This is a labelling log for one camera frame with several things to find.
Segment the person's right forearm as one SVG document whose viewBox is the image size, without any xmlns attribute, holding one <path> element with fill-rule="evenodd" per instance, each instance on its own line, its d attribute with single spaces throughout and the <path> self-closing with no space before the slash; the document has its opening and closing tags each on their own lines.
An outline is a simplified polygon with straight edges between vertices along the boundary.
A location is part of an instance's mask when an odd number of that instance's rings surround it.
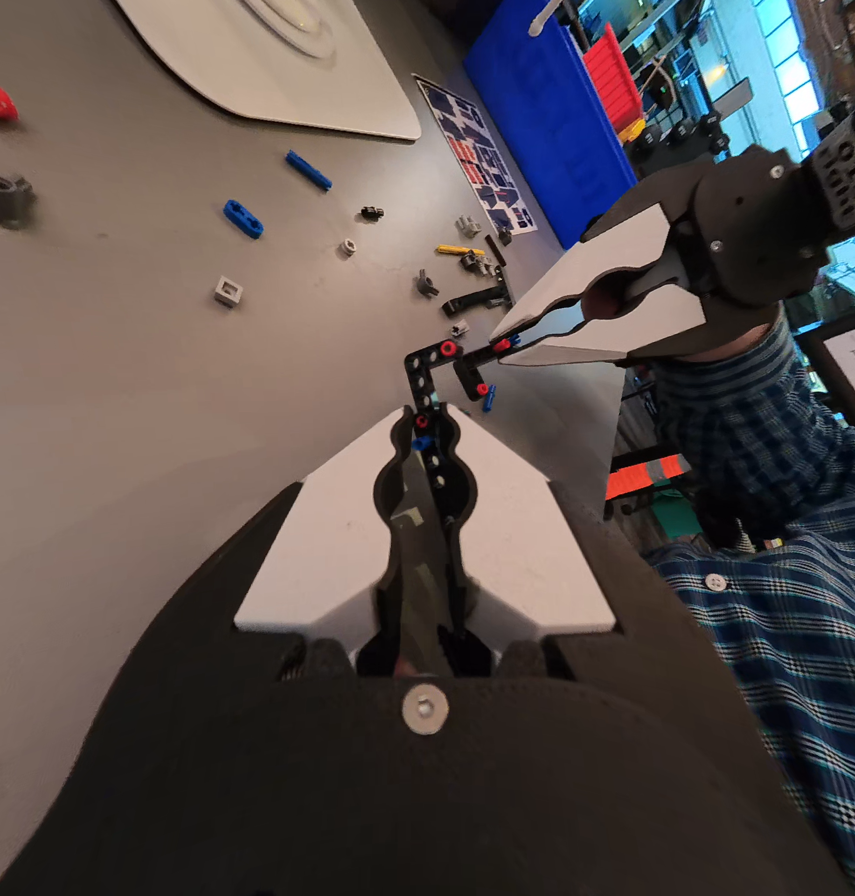
<svg viewBox="0 0 855 896">
<path fill-rule="evenodd" d="M 726 519 L 754 540 L 806 522 L 855 537 L 855 427 L 814 398 L 784 313 L 731 361 L 652 368 L 661 434 Z"/>
</svg>

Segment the blue parts bin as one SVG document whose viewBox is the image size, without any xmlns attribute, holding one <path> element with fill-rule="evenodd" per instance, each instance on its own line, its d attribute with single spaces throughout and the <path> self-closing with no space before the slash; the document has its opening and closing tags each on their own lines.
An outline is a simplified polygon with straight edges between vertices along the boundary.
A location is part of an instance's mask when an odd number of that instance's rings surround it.
<svg viewBox="0 0 855 896">
<path fill-rule="evenodd" d="M 504 1 L 468 51 L 467 76 L 556 238 L 568 250 L 637 183 L 585 64 L 538 1 Z"/>
</svg>

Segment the blue two-hole toy link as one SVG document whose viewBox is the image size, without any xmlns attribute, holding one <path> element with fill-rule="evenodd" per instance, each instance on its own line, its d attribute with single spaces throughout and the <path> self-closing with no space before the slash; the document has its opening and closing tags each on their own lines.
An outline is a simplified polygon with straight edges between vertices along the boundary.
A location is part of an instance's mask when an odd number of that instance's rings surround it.
<svg viewBox="0 0 855 896">
<path fill-rule="evenodd" d="M 264 225 L 249 209 L 237 200 L 226 201 L 223 207 L 225 218 L 247 237 L 258 240 L 264 233 Z"/>
</svg>

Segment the toy sticker sheet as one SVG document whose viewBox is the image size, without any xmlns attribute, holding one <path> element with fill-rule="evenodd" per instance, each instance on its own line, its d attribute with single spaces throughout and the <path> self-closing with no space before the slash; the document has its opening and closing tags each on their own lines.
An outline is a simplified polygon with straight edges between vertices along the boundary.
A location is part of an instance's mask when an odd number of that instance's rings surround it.
<svg viewBox="0 0 855 896">
<path fill-rule="evenodd" d="M 414 75 L 468 184 L 495 231 L 536 231 L 533 215 L 515 183 L 478 106 L 420 75 Z"/>
</svg>

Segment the black toy piece with pins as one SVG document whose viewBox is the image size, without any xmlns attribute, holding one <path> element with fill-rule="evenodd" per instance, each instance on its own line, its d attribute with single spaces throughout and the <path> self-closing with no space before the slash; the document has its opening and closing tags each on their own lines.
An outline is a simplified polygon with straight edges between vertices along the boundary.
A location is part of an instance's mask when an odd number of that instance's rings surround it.
<svg viewBox="0 0 855 896">
<path fill-rule="evenodd" d="M 478 401 L 484 413 L 492 410 L 496 386 L 485 381 L 481 373 L 482 368 L 488 364 L 499 363 L 520 345 L 521 335 L 512 334 L 498 342 L 490 343 L 482 349 L 467 352 L 453 362 L 454 373 L 466 397 L 471 401 Z"/>
</svg>

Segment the orange floor object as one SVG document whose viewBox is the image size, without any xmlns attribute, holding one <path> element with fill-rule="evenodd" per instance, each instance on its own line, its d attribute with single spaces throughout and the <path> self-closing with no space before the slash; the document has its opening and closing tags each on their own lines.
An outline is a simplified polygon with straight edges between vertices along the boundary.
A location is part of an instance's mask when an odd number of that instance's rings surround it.
<svg viewBox="0 0 855 896">
<path fill-rule="evenodd" d="M 666 484 L 689 472 L 692 467 L 681 454 L 671 454 L 645 462 L 633 463 L 609 474 L 605 500 L 626 497 Z"/>
</svg>

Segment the red storage bin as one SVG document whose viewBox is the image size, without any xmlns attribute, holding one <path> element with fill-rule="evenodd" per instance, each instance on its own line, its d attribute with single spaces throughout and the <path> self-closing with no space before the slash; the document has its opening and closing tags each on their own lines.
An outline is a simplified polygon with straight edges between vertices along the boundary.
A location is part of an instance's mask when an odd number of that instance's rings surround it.
<svg viewBox="0 0 855 896">
<path fill-rule="evenodd" d="M 583 63 L 618 135 L 628 132 L 636 122 L 644 119 L 642 96 L 609 23 L 601 37 L 584 53 Z"/>
</svg>

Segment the black framed marker sign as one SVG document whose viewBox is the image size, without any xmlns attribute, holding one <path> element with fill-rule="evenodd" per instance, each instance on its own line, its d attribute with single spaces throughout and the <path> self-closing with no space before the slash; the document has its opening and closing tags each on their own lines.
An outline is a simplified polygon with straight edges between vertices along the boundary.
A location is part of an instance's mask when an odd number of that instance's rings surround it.
<svg viewBox="0 0 855 896">
<path fill-rule="evenodd" d="M 820 397 L 855 427 L 855 311 L 804 327 L 794 338 L 825 389 Z"/>
</svg>

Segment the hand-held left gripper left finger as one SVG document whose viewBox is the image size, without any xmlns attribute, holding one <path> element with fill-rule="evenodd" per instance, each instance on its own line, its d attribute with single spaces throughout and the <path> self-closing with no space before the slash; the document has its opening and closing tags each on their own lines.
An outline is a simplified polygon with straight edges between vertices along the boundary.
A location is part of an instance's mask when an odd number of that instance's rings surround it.
<svg viewBox="0 0 855 896">
<path fill-rule="evenodd" d="M 377 635 L 391 530 L 375 488 L 410 445 L 411 420 L 409 407 L 388 414 L 303 480 L 236 611 L 239 631 L 330 639 L 351 656 Z"/>
</svg>

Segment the black toy car chassis assembly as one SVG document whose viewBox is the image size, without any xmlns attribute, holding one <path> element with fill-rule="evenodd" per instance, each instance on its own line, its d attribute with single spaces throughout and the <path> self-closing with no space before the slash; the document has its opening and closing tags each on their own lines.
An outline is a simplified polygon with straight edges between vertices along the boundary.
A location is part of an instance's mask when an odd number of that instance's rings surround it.
<svg viewBox="0 0 855 896">
<path fill-rule="evenodd" d="M 464 633 L 466 590 L 456 580 L 420 454 L 410 454 L 401 471 L 403 494 L 390 516 L 400 547 L 401 657 L 420 674 L 464 678 L 458 637 Z"/>
</svg>

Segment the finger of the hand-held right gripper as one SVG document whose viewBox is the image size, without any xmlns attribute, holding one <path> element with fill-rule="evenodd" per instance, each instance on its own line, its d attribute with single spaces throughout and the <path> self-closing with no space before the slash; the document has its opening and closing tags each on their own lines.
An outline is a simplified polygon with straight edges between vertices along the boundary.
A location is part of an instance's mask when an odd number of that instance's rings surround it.
<svg viewBox="0 0 855 896">
<path fill-rule="evenodd" d="M 560 300 L 578 296 L 564 281 L 541 280 L 496 327 L 496 341 L 504 341 L 507 330 L 529 328 Z M 624 316 L 591 320 L 564 335 L 547 335 L 526 346 L 500 350 L 496 360 L 519 366 L 613 363 L 634 350 L 705 323 L 701 299 L 678 285 L 666 284 L 652 290 Z"/>
<path fill-rule="evenodd" d="M 626 298 L 625 308 L 617 316 L 602 319 L 624 316 L 633 310 L 642 298 L 660 286 L 675 284 L 681 287 L 679 279 L 681 263 L 675 254 L 667 250 L 669 233 L 670 223 L 663 209 L 655 205 L 586 243 L 574 245 L 534 285 L 541 280 L 564 281 L 566 287 L 578 292 L 579 296 L 560 300 L 542 319 L 533 320 L 529 328 L 522 328 L 520 332 L 507 330 L 503 332 L 503 336 L 507 338 L 511 334 L 523 334 L 524 331 L 538 326 L 549 314 L 563 308 L 564 304 L 571 300 L 576 300 L 580 304 L 592 287 L 598 286 L 613 275 L 627 275 L 628 282 L 623 289 L 623 296 Z M 547 335 L 563 334 L 547 333 L 542 338 Z M 496 328 L 489 337 L 489 342 L 496 342 Z"/>
</svg>

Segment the long blue toy axle pin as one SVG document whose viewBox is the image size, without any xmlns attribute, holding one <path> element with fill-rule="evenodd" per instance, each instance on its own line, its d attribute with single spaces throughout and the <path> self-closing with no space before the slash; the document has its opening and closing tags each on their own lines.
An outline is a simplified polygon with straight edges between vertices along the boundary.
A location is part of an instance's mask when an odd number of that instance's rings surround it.
<svg viewBox="0 0 855 896">
<path fill-rule="evenodd" d="M 295 151 L 287 151 L 285 162 L 297 173 L 303 176 L 309 183 L 316 186 L 323 192 L 329 192 L 332 189 L 332 180 L 322 173 L 318 168 L 314 167 L 308 161 L 303 159 Z"/>
</svg>

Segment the black L-shaped toy beam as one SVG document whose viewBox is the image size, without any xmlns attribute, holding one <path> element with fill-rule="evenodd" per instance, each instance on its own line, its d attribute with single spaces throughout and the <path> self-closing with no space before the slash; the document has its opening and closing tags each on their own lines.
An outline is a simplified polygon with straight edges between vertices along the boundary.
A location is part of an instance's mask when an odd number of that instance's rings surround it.
<svg viewBox="0 0 855 896">
<path fill-rule="evenodd" d="M 463 347 L 452 338 L 433 343 L 409 353 L 404 358 L 415 412 L 417 438 L 430 436 L 433 443 L 442 446 L 441 401 L 436 396 L 433 370 L 452 364 L 464 355 Z"/>
</svg>

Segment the person's right hand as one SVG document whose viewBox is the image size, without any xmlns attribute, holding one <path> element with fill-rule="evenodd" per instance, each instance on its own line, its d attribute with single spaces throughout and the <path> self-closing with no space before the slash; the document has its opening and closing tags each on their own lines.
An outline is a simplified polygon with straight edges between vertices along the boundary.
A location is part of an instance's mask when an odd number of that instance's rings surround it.
<svg viewBox="0 0 855 896">
<path fill-rule="evenodd" d="M 717 346 L 710 350 L 705 350 L 700 353 L 695 353 L 689 356 L 682 356 L 675 359 L 676 363 L 679 364 L 689 364 L 689 365 L 704 365 L 704 364 L 720 364 L 723 362 L 731 361 L 736 357 L 740 357 L 755 347 L 760 342 L 763 342 L 768 336 L 771 330 L 776 327 L 778 323 L 783 318 L 783 309 L 781 307 L 777 307 L 777 311 L 774 313 L 772 320 L 766 321 L 762 324 L 759 324 L 750 330 L 747 330 L 742 335 L 736 337 L 731 342 L 726 342 L 723 345 Z"/>
</svg>

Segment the white stand base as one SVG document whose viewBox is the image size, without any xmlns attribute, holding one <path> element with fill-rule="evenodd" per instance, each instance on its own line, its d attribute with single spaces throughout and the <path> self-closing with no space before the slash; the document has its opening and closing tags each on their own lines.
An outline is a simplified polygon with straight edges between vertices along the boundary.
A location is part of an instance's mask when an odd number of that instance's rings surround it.
<svg viewBox="0 0 855 896">
<path fill-rule="evenodd" d="M 164 65 L 241 118 L 418 140 L 421 126 L 354 2 L 118 1 Z"/>
</svg>

